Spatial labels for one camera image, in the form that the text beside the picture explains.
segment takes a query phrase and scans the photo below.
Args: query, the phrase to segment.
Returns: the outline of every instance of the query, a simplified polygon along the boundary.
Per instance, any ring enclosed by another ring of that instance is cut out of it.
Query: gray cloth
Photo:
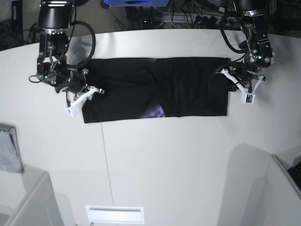
[[[23,173],[16,128],[0,122],[0,170]]]

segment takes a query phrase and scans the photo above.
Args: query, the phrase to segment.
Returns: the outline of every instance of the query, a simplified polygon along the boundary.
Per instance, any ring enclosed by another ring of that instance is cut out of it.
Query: table surface
[[[226,33],[236,47],[245,39],[241,32]],[[94,58],[240,57],[217,30],[114,32],[96,39]],[[90,40],[72,39],[71,63],[85,59]],[[241,103],[236,92],[230,93],[226,117],[95,124],[67,115],[64,94],[28,81],[36,73],[38,44],[5,50],[0,121],[16,125],[24,163],[50,173],[79,226],[88,225],[85,205],[144,206],[150,226],[240,225],[241,205],[253,181],[265,176],[270,153],[287,166],[301,155],[301,40],[270,40],[277,60],[264,71],[267,81],[254,105]]]

